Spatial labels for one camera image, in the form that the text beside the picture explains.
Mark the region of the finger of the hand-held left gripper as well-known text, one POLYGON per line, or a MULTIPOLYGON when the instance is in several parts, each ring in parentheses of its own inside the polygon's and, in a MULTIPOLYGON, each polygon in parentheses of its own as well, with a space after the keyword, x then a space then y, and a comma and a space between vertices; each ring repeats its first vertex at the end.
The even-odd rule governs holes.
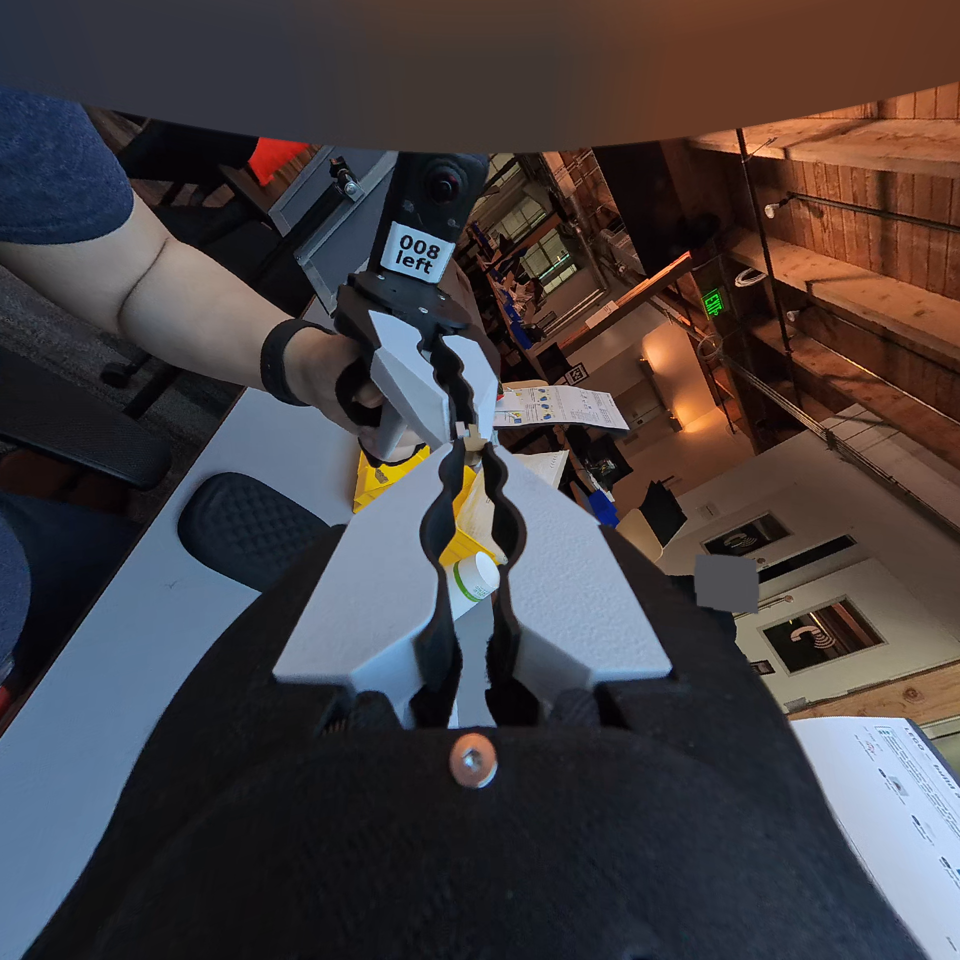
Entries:
POLYGON ((450 400, 453 424, 476 424, 492 442, 499 380, 478 342, 456 333, 440 337, 440 385, 450 400))
POLYGON ((377 343, 369 377, 383 396, 376 443, 399 443, 411 429, 424 443, 449 443, 457 424, 474 427, 474 391, 468 373, 474 342, 440 336, 429 358, 421 352, 422 333, 396 316, 368 312, 377 343))

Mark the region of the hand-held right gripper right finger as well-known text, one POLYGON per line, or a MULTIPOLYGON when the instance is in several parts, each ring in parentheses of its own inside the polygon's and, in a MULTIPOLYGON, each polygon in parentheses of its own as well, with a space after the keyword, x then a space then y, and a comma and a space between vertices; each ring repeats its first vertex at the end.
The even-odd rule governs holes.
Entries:
POLYGON ((494 723, 536 726, 570 691, 667 678, 672 663, 610 545, 618 537, 503 447, 489 443, 482 465, 506 559, 486 647, 494 723))

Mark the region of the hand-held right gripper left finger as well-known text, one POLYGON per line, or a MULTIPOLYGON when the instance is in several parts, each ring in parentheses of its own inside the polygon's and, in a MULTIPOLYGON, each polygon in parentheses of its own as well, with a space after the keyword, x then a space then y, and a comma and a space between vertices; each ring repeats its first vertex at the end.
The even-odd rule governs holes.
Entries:
POLYGON ((273 666, 288 684, 387 696, 404 728, 425 685, 415 640, 444 577, 422 543, 427 511, 462 479, 462 443, 444 444, 347 524, 273 666))

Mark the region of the person's left forearm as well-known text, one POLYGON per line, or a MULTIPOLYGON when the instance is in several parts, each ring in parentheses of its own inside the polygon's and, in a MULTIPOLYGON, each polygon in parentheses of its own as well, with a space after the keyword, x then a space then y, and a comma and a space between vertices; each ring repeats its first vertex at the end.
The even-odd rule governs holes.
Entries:
POLYGON ((75 318, 172 366, 262 389, 260 357, 287 316, 134 197, 122 225, 71 244, 1 244, 2 265, 75 318))

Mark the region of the lego instruction booklet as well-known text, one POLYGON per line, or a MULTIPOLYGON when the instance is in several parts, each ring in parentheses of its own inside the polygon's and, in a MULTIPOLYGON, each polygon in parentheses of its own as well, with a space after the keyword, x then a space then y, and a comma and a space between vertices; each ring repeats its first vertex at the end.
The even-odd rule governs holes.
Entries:
POLYGON ((905 718, 791 723, 848 845, 929 958, 959 957, 958 778, 905 718))

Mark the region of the person's left hand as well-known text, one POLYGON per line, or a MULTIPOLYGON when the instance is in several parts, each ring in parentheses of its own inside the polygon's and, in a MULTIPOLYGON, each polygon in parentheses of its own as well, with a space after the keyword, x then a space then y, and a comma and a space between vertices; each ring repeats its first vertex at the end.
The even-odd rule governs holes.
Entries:
POLYGON ((331 423, 366 440, 376 435, 376 427, 353 423, 335 390, 344 370, 360 359, 363 354, 357 342, 315 327, 295 333, 283 354, 286 382, 296 398, 318 409, 331 423))

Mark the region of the printed paper leaflet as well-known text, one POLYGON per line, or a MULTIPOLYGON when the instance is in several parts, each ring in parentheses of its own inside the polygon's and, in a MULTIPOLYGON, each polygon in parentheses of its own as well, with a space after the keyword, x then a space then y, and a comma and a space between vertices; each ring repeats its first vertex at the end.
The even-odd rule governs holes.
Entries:
POLYGON ((496 402, 495 429, 553 425, 629 431, 614 398, 603 391, 574 386, 505 389, 496 402))

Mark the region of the white bottle green label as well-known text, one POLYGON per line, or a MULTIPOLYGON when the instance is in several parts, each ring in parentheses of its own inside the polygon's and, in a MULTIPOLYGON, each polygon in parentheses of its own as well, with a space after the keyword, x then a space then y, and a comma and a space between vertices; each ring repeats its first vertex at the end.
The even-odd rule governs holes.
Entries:
POLYGON ((443 569, 453 620, 462 618, 499 588, 498 565, 486 552, 457 559, 443 569))

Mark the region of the black wristband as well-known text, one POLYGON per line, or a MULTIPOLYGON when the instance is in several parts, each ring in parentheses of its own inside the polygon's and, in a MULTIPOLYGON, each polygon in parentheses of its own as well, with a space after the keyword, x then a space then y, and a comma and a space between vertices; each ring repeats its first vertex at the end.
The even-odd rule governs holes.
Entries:
POLYGON ((260 349, 259 375, 264 392, 281 403, 295 407, 307 407, 309 404, 300 400, 291 389, 284 356, 293 338, 306 330, 333 335, 331 330, 304 318, 285 318, 270 330, 260 349))

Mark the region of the red fabric item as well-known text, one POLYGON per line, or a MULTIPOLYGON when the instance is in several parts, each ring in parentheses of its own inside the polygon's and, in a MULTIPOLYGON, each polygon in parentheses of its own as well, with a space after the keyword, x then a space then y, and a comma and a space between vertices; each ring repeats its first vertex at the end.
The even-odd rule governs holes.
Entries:
POLYGON ((282 167, 308 147, 309 144, 304 142, 259 137, 246 167, 259 186, 268 186, 282 167))

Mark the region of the black padded wrist rest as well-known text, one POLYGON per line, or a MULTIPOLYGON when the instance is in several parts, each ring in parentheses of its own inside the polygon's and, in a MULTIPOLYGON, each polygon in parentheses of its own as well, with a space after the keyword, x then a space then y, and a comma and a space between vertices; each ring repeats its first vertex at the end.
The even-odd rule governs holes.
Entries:
POLYGON ((338 538, 343 530, 237 472, 203 481, 176 523, 180 544, 195 560, 258 593, 279 582, 315 543, 338 538))

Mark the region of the black office chair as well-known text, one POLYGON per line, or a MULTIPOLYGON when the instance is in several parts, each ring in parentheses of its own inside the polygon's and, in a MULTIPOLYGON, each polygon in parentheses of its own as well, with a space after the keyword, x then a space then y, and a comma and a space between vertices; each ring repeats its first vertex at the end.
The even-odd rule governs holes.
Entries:
POLYGON ((1 349, 1 440, 109 476, 158 486, 172 450, 137 421, 52 371, 1 349))

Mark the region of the person's blue shirt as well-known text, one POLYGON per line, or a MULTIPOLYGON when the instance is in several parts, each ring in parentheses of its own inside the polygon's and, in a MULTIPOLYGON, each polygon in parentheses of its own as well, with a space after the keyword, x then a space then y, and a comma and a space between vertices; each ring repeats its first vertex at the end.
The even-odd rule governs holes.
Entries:
POLYGON ((111 234, 135 193, 78 102, 1 87, 1 240, 60 245, 111 234))

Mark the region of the grey metal frame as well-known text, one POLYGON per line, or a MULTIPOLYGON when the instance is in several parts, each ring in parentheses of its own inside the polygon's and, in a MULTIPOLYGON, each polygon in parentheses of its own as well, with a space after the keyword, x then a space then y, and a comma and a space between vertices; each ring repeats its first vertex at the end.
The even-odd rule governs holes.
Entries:
POLYGON ((368 266, 398 156, 395 150, 321 147, 270 208, 328 315, 340 286, 368 266))

